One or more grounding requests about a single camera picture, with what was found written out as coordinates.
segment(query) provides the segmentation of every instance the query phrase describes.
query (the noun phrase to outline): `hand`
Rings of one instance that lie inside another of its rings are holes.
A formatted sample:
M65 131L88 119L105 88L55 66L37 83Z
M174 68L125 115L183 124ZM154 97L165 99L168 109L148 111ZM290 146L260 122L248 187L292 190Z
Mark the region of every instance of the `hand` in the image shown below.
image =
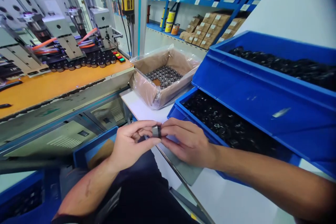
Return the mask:
M161 126L162 144L179 159L198 167L211 168L216 162L216 146L209 143L203 130L196 124L170 118ZM173 135L179 143L175 143L167 135Z
M142 154L161 142L160 138L149 138L138 143L140 137L144 135L153 136L152 126L155 125L161 125L161 123L137 121L118 129L113 152L109 157L113 169L117 169L116 171L119 172L131 167Z

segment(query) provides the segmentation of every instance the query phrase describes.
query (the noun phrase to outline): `yellow container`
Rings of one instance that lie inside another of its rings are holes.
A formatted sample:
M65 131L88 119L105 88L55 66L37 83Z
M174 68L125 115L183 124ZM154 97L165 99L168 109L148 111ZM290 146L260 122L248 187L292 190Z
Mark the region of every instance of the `yellow container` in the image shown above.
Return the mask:
M180 24L174 24L173 29L171 31L172 35L177 35L177 33L179 32L178 30L180 29Z
M175 11L170 11L168 13L168 18L167 18L167 22L168 23L173 23L174 22L174 17L175 17Z
M166 29L165 29L164 32L167 32L167 33L171 32L172 27L173 27L173 23L169 23L169 22L167 22L167 24L166 24Z
M165 8L163 8L162 18L164 17L164 15L165 15Z

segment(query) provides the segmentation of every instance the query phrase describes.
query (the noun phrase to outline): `tool on workbench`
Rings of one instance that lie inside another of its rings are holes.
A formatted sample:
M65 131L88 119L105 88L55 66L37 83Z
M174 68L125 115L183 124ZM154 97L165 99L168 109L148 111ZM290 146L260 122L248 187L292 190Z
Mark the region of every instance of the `tool on workbench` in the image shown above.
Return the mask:
M4 85L4 86L2 86L2 87L0 87L0 92L1 91L4 91L4 90L6 90L6 89L8 89L8 88L11 88L11 87L13 87L13 86L17 86L17 85L20 85L20 84L22 84L23 82L22 81L16 81L16 82L12 82L12 83L9 83L9 84L7 84L7 85ZM4 108L8 108L8 107L11 107L12 105L10 105L10 104L8 104L8 103L6 103L6 104L1 104L0 105L0 109L4 109Z

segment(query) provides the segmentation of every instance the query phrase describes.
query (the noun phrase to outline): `ventilation grille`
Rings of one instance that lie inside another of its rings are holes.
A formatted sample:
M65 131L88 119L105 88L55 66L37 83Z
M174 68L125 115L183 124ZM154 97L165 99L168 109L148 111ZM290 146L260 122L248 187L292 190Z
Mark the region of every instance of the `ventilation grille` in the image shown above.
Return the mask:
M81 143L82 143L81 140L61 135L47 144L72 149L76 147L77 145L80 145Z

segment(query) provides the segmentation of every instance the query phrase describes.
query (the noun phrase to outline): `industrial machine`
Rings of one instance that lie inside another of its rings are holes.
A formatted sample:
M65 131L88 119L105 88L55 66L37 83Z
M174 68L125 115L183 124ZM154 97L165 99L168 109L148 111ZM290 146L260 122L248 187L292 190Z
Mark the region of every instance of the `industrial machine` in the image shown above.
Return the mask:
M115 56L117 38L123 35L112 27L108 9L87 3L93 27L88 31L89 24L77 0L4 0L0 5L3 81L22 74L33 77L124 61ZM23 30L41 43L24 40L20 36Z

